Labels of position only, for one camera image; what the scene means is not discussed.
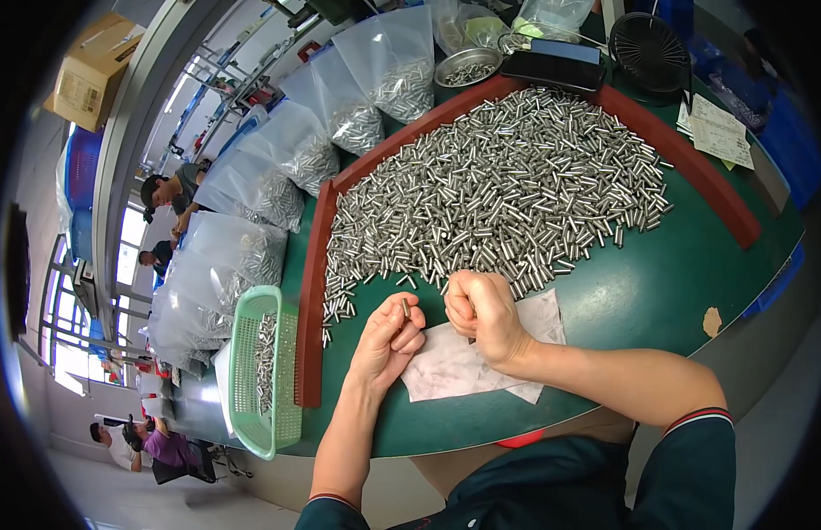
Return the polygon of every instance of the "metal bowl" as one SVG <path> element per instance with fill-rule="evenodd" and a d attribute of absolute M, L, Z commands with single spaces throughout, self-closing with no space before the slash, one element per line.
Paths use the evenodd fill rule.
<path fill-rule="evenodd" d="M 488 75 L 468 83 L 450 85 L 446 82 L 446 77 L 449 74 L 451 74 L 461 66 L 465 66 L 467 64 L 492 64 L 493 66 L 495 66 L 495 69 Z M 469 85 L 474 85 L 475 83 L 478 83 L 492 76 L 496 73 L 496 70 L 498 70 L 501 65 L 502 54 L 494 50 L 493 48 L 470 48 L 468 50 L 463 50 L 461 52 L 456 53 L 455 55 L 447 57 L 443 60 L 442 63 L 438 64 L 437 69 L 434 71 L 434 81 L 440 87 L 468 87 Z"/>

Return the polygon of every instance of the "black phone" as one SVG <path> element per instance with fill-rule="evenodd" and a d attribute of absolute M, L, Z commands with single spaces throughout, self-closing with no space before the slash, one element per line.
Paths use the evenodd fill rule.
<path fill-rule="evenodd" d="M 605 79 L 605 67 L 601 64 L 523 51 L 505 57 L 500 73 L 577 94 L 596 92 Z"/>

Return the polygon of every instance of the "hand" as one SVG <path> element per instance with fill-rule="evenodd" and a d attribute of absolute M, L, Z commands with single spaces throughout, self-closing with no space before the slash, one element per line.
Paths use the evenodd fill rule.
<path fill-rule="evenodd" d="M 517 376 L 534 339 L 519 321 L 508 282 L 499 274 L 459 270 L 449 277 L 445 303 L 455 331 L 475 337 L 488 366 Z"/>
<path fill-rule="evenodd" d="M 174 236 L 177 234 L 176 237 L 180 237 L 187 228 L 190 226 L 190 214 L 185 212 L 178 216 L 178 222 L 175 223 L 175 227 L 172 228 L 172 235 Z"/>
<path fill-rule="evenodd" d="M 407 299 L 410 319 L 405 321 L 401 300 Z M 383 396 L 425 343 L 425 315 L 419 298 L 398 292 L 384 300 L 366 321 L 361 341 L 352 357 L 349 376 L 357 377 Z"/>

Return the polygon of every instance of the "man in white shirt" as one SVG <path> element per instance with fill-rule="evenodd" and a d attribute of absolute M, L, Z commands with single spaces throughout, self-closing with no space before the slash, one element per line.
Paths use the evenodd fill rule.
<path fill-rule="evenodd" d="M 110 451 L 114 462 L 132 472 L 141 472 L 142 467 L 151 467 L 151 456 L 145 451 L 134 451 L 122 436 L 122 426 L 106 428 L 98 423 L 90 424 L 92 440 L 103 443 Z"/>

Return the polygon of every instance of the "man in purple shirt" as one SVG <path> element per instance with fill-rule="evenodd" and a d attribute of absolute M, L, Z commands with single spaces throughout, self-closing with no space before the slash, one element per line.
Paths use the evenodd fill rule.
<path fill-rule="evenodd" d="M 141 441 L 143 451 L 149 453 L 154 460 L 158 460 L 172 467 L 201 466 L 201 460 L 193 453 L 190 442 L 180 432 L 172 432 L 166 427 L 166 420 L 154 418 L 156 428 L 153 432 L 146 429 L 143 423 L 134 423 L 132 418 L 128 422 L 126 431 L 133 428 L 136 437 L 125 434 L 129 443 Z"/>

